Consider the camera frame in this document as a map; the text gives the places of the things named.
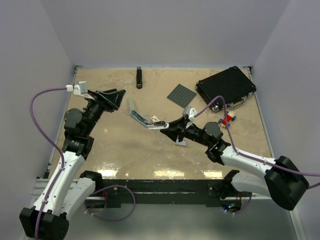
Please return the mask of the grey staple tray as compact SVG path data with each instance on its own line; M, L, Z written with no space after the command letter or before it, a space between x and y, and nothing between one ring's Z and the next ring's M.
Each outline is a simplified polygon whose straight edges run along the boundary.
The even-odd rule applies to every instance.
M185 139L179 141L178 139L175 141L176 146L180 147L186 147L188 145L187 141Z

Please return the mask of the light blue stapler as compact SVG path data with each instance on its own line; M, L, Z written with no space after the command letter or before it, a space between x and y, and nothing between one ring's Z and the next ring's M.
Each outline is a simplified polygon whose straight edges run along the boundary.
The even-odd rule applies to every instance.
M134 109L130 110L129 114L134 120L136 120L144 128L147 128L149 130L161 130L161 129L167 129L169 127L169 123L165 121L152 122L146 119L145 117L143 117L142 115L140 115Z

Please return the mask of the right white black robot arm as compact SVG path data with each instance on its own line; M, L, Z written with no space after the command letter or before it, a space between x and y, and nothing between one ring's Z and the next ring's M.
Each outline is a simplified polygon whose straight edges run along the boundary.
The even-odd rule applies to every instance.
M206 155L213 163L235 167L224 178L223 192L230 197L238 192L249 192L271 198L278 206L292 211L310 184L295 164L287 157L261 157L240 151L223 140L217 122L207 122L203 128L181 117L160 130L172 141L192 140L207 148Z

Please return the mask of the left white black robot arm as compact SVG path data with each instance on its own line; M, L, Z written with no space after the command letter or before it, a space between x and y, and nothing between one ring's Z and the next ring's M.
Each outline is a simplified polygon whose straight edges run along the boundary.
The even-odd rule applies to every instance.
M80 205L88 196L99 196L103 192L102 175L97 172L86 171L74 187L71 184L92 149L94 138L91 132L98 120L104 112L117 111L126 94L124 89L91 91L81 89L78 84L66 85L62 90L87 100L83 110L72 108L66 111L62 148L44 133L34 116L33 106L29 106L33 123L60 155L43 192L32 207L24 207L19 215L25 235L35 240L63 240Z

